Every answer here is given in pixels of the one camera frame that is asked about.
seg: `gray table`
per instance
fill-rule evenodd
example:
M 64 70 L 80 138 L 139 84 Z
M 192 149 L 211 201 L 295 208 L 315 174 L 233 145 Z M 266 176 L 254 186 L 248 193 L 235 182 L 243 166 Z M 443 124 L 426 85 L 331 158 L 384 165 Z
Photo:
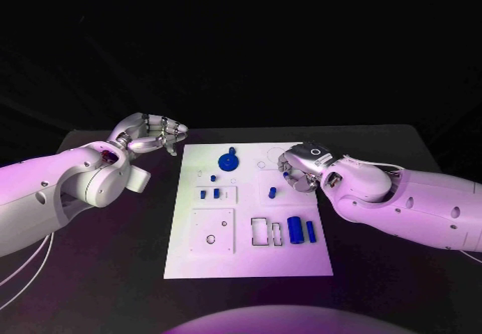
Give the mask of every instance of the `gray table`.
M 108 133 L 71 132 L 59 151 L 104 140 Z M 194 129 L 183 143 L 308 140 L 360 159 L 439 171 L 407 125 Z M 152 172 L 146 191 L 126 190 L 108 207 L 82 212 L 56 232 L 45 270 L 0 312 L 5 333 L 159 333 L 214 312 L 266 304 L 338 308 L 419 333 L 481 330 L 482 266 L 456 251 L 344 221 L 322 193 L 334 277 L 165 280 L 182 153 L 179 145 L 178 157 L 165 150 L 145 154 L 134 165 Z M 3 275 L 33 250 L 0 258 Z M 2 301 L 23 286 L 41 260 L 0 288 Z

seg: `blue object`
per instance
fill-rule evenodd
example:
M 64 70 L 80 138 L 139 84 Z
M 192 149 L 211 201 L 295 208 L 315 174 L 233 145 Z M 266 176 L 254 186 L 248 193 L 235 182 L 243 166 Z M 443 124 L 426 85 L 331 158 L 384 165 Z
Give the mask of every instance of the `blue object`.
M 312 221 L 306 222 L 306 229 L 309 230 L 309 242 L 316 242 L 315 228 Z
M 272 189 L 269 190 L 269 197 L 273 199 L 276 196 L 276 187 L 272 187 Z
M 234 148 L 230 148 L 230 153 L 224 154 L 218 160 L 220 168 L 225 172 L 233 172 L 238 168 L 240 160 L 235 154 L 237 151 L 234 150 Z
M 302 219 L 296 216 L 289 217 L 289 242 L 292 244 L 305 242 Z

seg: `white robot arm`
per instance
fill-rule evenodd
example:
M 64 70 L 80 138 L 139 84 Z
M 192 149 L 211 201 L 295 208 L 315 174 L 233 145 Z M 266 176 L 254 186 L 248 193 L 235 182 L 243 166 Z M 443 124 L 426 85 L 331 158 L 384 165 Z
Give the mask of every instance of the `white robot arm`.
M 62 228 L 85 209 L 106 207 L 124 188 L 143 192 L 150 173 L 130 164 L 140 154 L 186 138 L 169 118 L 136 113 L 106 141 L 0 168 L 0 257 Z
M 348 155 L 334 157 L 315 143 L 286 151 L 279 170 L 297 191 L 321 186 L 348 221 L 436 248 L 482 251 L 482 184 Z

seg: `white cable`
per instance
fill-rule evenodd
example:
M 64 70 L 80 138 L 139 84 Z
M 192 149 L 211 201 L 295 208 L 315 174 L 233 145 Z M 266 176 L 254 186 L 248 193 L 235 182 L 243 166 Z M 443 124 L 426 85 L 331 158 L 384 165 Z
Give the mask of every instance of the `white cable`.
M 388 166 L 388 167 L 396 167 L 398 170 L 404 170 L 403 167 L 397 166 L 397 165 L 391 165 L 391 164 L 383 164 L 383 163 L 378 163 L 378 162 L 370 162 L 370 161 L 362 161 L 362 160 L 358 160 L 355 158 L 352 158 L 349 155 L 344 154 L 344 157 L 352 161 L 357 161 L 358 163 L 361 164 L 368 164 L 368 165 L 374 165 L 374 166 Z
M 38 250 L 35 251 L 35 253 L 29 257 L 29 259 L 25 261 L 25 264 L 20 266 L 20 268 L 15 271 L 15 273 L 0 282 L 0 286 L 3 286 L 10 281 L 10 278 L 20 272 L 20 270 L 23 270 L 25 266 L 31 263 L 31 261 L 33 260 L 35 256 L 38 255 L 38 252 L 41 251 L 41 249 L 45 245 L 45 242 L 48 242 L 49 237 L 51 237 L 51 235 L 48 235 L 45 237 L 43 242 L 42 242 L 41 246 L 38 247 Z
M 52 242 L 54 242 L 54 232 L 51 234 L 51 243 L 48 245 L 48 252 L 45 254 L 45 259 L 43 259 L 43 262 L 41 264 L 41 268 L 38 268 L 38 272 L 35 273 L 32 279 L 29 280 L 28 282 L 28 285 L 23 287 L 23 289 L 20 290 L 20 292 L 13 296 L 13 298 L 5 303 L 5 305 L 0 307 L 0 311 L 3 310 L 3 308 L 7 306 L 7 304 L 10 304 L 10 302 L 13 302 L 13 300 L 19 297 L 20 293 L 28 289 L 28 286 L 31 285 L 31 283 L 33 282 L 33 279 L 38 277 L 38 273 L 41 272 L 42 268 L 43 268 L 43 265 L 48 261 L 48 254 L 51 253 L 51 248 L 52 248 Z
M 466 254 L 463 251 L 461 251 L 472 260 L 476 260 L 479 263 L 482 263 L 482 260 L 475 258 L 471 254 Z

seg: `white board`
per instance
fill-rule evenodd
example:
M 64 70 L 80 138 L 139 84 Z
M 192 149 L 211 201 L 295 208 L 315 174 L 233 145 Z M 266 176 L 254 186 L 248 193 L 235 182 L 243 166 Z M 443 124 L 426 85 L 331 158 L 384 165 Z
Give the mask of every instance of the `white board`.
M 241 143 L 185 146 L 165 278 L 332 276 L 315 192 L 299 193 L 286 184 L 283 174 L 277 171 L 277 157 L 296 144 Z M 240 166 L 233 172 L 224 172 L 218 167 L 218 158 L 228 153 L 230 147 L 237 149 Z M 215 182 L 211 182 L 211 175 L 217 176 Z M 235 200 L 199 199 L 201 189 L 211 190 L 214 187 L 231 189 L 228 187 L 233 186 L 237 188 Z M 269 198 L 272 186 L 277 188 L 274 199 Z M 228 239 L 217 239 L 208 244 L 205 234 L 209 233 L 209 228 L 202 232 L 194 228 L 196 221 L 192 218 L 194 212 L 199 209 L 233 210 L 233 248 L 218 243 L 222 248 L 231 248 L 227 252 L 214 251 L 214 248 L 207 247 Z M 302 219 L 306 238 L 306 242 L 296 245 L 289 243 L 287 218 L 292 216 L 299 216 Z M 267 220 L 267 246 L 253 246 L 251 218 Z M 220 217 L 208 213 L 205 220 L 218 222 Z M 315 226 L 313 244 L 309 242 L 306 221 L 312 221 Z M 280 224 L 282 246 L 274 246 L 273 223 Z

